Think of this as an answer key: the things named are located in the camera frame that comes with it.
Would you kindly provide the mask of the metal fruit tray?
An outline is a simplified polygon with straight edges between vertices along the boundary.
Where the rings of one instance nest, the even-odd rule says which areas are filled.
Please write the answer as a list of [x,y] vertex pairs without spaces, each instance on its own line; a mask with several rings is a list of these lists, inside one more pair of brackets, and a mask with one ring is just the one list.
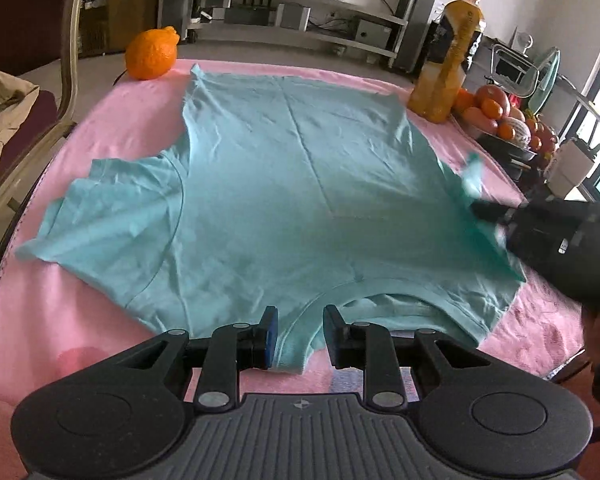
[[512,142],[487,133],[469,122],[465,122],[463,118],[457,117],[456,121],[464,133],[474,139],[504,169],[516,167],[524,171],[533,167],[545,169],[548,166],[548,161],[542,154],[535,153],[528,148],[520,148]]

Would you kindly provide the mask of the pink dog-print towel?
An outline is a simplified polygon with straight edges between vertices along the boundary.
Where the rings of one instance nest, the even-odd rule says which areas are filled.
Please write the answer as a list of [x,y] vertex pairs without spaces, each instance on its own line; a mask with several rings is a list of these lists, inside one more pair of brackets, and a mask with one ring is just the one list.
[[[0,264],[0,399],[15,407],[12,440],[32,479],[570,479],[592,434],[573,393],[531,374],[495,332],[528,299],[554,327],[562,302],[532,272],[491,333],[471,346],[420,328],[390,332],[407,407],[363,404],[363,372],[337,370],[324,344],[298,373],[244,370],[240,402],[225,413],[195,406],[196,337],[151,330],[56,263],[23,259],[45,211],[97,159],[137,160],[185,132],[192,71],[319,80],[396,96],[446,166],[478,159],[480,193],[518,202],[519,192],[457,128],[407,111],[388,82],[297,67],[181,60],[153,81],[117,84],[70,134],[33,190]],[[352,324],[338,308],[343,319]]]

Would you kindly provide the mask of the brown wooden cabinet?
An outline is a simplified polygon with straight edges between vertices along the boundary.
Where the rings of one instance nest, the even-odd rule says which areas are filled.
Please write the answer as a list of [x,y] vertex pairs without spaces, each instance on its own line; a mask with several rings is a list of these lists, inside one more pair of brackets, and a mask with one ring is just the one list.
[[82,0],[79,57],[124,52],[145,30],[157,27],[159,0]]

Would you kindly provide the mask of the red apple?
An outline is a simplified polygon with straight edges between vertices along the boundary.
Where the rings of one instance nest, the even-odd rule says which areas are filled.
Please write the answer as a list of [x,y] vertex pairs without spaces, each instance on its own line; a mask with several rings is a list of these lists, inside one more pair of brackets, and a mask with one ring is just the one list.
[[509,115],[509,98],[501,87],[498,87],[495,84],[485,84],[480,87],[475,94],[475,102],[478,107],[482,107],[483,102],[486,100],[497,102],[503,111],[503,116]]

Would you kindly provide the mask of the silver tv stand shelf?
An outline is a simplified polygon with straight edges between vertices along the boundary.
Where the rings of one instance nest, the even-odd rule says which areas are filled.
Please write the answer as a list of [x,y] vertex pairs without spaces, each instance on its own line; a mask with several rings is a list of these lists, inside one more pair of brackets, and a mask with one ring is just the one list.
[[342,0],[188,0],[187,30],[221,41],[309,47],[327,44],[393,61],[407,19]]

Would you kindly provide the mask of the white plant pot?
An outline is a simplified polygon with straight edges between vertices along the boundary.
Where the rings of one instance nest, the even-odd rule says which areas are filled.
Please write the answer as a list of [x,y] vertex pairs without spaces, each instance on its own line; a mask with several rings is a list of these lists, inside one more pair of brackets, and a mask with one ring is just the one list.
[[550,192],[557,198],[565,198],[591,171],[599,150],[577,136],[562,144],[544,172]]

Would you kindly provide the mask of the lone orange mandarin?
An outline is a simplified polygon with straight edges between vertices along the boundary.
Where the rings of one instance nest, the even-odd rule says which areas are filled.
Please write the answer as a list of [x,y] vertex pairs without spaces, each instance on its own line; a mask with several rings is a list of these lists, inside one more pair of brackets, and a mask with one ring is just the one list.
[[141,32],[124,54],[125,69],[136,80],[151,80],[166,74],[178,58],[180,35],[172,26]]

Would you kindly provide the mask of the office chair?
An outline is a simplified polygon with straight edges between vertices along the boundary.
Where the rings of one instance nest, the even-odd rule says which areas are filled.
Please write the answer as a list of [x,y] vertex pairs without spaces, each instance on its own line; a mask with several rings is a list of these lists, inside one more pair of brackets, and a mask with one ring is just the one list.
[[[562,52],[556,47],[549,48],[543,55],[538,58],[538,62],[533,62],[527,55],[522,54],[501,41],[495,40],[490,47],[490,65],[488,78],[497,86],[514,96],[521,99],[531,98],[536,90],[539,89],[541,75],[548,74],[548,68],[553,65],[553,62],[562,60]],[[501,62],[512,66],[518,73],[516,78],[509,77],[507,74],[498,72],[498,64]],[[553,79],[554,86],[561,88],[568,96],[576,100],[580,107],[583,107],[588,114],[595,117],[596,122],[600,123],[600,113],[594,107],[594,103],[559,70],[555,70]]]

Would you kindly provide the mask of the orange juice bottle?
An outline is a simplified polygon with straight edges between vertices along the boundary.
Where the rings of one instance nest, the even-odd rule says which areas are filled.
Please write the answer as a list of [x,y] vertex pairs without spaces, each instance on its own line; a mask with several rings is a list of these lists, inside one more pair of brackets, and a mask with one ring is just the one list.
[[407,107],[428,122],[445,122],[480,46],[486,19],[480,0],[453,0],[443,9]]

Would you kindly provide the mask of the teal t-shirt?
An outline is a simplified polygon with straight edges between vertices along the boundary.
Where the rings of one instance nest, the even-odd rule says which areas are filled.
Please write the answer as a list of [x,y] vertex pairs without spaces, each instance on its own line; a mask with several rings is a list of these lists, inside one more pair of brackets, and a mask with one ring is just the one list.
[[329,304],[478,346],[515,298],[520,267],[469,209],[480,162],[446,166],[396,96],[194,68],[183,119],[155,156],[95,160],[19,257],[157,333],[207,337],[276,307],[273,367],[294,373]]

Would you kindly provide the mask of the wooden framed chair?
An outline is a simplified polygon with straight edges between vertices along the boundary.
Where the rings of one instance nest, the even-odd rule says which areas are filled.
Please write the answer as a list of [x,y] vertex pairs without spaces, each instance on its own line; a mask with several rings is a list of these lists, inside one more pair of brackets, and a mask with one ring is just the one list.
[[0,209],[74,125],[80,4],[0,0]]

